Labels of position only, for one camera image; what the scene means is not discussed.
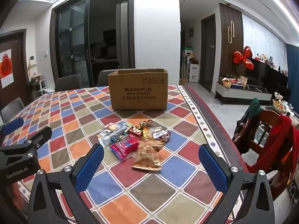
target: blue gripper pad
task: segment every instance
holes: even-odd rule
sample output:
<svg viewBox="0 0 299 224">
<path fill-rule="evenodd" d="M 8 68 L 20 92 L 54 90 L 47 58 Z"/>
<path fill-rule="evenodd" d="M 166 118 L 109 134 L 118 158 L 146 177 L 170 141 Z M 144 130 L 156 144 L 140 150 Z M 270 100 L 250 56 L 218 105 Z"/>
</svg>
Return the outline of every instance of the blue gripper pad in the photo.
<svg viewBox="0 0 299 224">
<path fill-rule="evenodd" d="M 16 118 L 15 120 L 7 123 L 4 126 L 3 134 L 6 135 L 6 136 L 8 136 L 12 132 L 14 132 L 15 130 L 17 130 L 21 126 L 23 126 L 23 124 L 24 124 L 24 119 L 23 118 L 21 118 L 21 117 Z"/>
<path fill-rule="evenodd" d="M 96 170 L 98 169 L 99 165 L 101 164 L 103 158 L 104 158 L 104 149 L 100 144 L 96 144 L 94 147 L 96 149 L 93 151 L 93 153 L 89 156 L 83 167 L 80 169 L 78 174 L 76 175 L 75 180 L 75 189 L 77 193 L 80 193 L 82 191 L 85 191 L 92 180 L 93 175 L 95 174 Z"/>
<path fill-rule="evenodd" d="M 198 157 L 204 166 L 207 174 L 209 175 L 215 189 L 222 193 L 226 193 L 228 189 L 227 176 L 222 171 L 216 160 L 213 158 L 211 153 L 205 147 L 207 144 L 200 146 L 198 151 Z"/>
</svg>

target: screw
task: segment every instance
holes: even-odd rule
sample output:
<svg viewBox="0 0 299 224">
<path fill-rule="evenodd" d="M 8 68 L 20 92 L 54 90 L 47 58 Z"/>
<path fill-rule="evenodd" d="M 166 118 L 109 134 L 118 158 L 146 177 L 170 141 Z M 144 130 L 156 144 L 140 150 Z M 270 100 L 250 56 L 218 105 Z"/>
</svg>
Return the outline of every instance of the screw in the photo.
<svg viewBox="0 0 299 224">
<path fill-rule="evenodd" d="M 236 172 L 239 171 L 239 169 L 238 169 L 237 167 L 235 167 L 235 166 L 232 166 L 232 167 L 231 167 L 231 170 L 232 170 L 234 173 L 236 173 Z"/>
<path fill-rule="evenodd" d="M 40 169 L 40 170 L 37 171 L 37 174 L 38 174 L 38 175 L 42 175 L 43 173 L 44 173 L 44 170 L 43 170 L 43 169 Z"/>
<path fill-rule="evenodd" d="M 66 167 L 64 167 L 63 170 L 64 170 L 65 172 L 69 172 L 69 171 L 72 170 L 72 166 L 66 166 Z"/>
<path fill-rule="evenodd" d="M 264 176 L 266 173 L 263 170 L 259 170 L 259 174 Z"/>
</svg>

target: checkered tablecloth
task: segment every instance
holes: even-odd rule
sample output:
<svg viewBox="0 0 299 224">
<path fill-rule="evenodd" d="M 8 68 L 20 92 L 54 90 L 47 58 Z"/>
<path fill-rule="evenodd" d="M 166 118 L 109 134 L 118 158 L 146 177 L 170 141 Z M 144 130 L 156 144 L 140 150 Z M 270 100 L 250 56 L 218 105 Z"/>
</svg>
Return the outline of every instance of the checkered tablecloth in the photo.
<svg viewBox="0 0 299 224">
<path fill-rule="evenodd" d="M 97 134 L 102 127 L 111 122 L 138 125 L 142 120 L 153 119 L 152 127 L 172 131 L 170 141 L 160 151 L 159 172 L 132 170 L 134 154 L 120 161 L 110 148 L 105 148 L 103 162 L 87 191 L 81 193 L 101 222 L 203 223 L 222 195 L 200 163 L 198 148 L 208 143 L 218 156 L 225 158 L 225 152 L 182 86 L 168 87 L 165 111 L 114 111 L 109 87 L 98 87 L 43 95 L 17 117 L 24 118 L 24 126 L 7 136 L 5 145 L 22 144 L 46 125 L 52 128 L 52 138 L 38 149 L 40 166 L 46 172 L 74 165 L 98 142 Z M 32 175 L 19 182 L 26 199 L 33 180 Z M 62 192 L 57 193 L 67 217 L 74 219 Z M 228 223 L 236 216 L 241 199 L 237 200 Z"/>
</svg>

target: red chinese decoration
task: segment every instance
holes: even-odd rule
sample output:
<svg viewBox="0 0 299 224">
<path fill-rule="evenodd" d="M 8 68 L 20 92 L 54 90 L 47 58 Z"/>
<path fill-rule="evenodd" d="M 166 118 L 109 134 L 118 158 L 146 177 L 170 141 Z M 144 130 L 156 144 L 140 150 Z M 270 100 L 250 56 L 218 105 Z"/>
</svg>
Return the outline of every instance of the red chinese decoration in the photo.
<svg viewBox="0 0 299 224">
<path fill-rule="evenodd" d="M 4 54 L 2 57 L 2 64 L 1 64 L 1 68 L 0 68 L 0 73 L 1 73 L 2 77 L 6 77 L 7 75 L 9 75 L 10 69 L 11 69 L 11 67 L 10 67 L 8 55 Z"/>
<path fill-rule="evenodd" d="M 253 65 L 253 63 L 249 59 L 247 59 L 247 57 L 252 58 L 252 52 L 251 52 L 251 49 L 250 49 L 249 46 L 246 46 L 244 48 L 244 53 L 243 54 L 239 51 L 234 52 L 233 61 L 236 64 L 239 64 L 239 63 L 242 62 L 245 67 L 247 67 L 250 70 L 253 70 L 255 68 L 255 66 Z"/>
</svg>

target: led light strip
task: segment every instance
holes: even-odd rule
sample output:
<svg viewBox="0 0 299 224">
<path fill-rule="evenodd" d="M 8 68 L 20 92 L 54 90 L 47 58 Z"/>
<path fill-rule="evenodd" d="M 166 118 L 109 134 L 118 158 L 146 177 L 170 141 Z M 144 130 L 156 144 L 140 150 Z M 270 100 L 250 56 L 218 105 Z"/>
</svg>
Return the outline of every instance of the led light strip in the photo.
<svg viewBox="0 0 299 224">
<path fill-rule="evenodd" d="M 284 7 L 284 5 L 279 0 L 273 0 L 280 8 L 283 10 L 285 15 L 288 17 L 288 19 L 291 21 L 297 32 L 299 33 L 299 26 L 295 19 L 293 19 L 292 15 L 289 13 L 289 11 Z"/>
</svg>

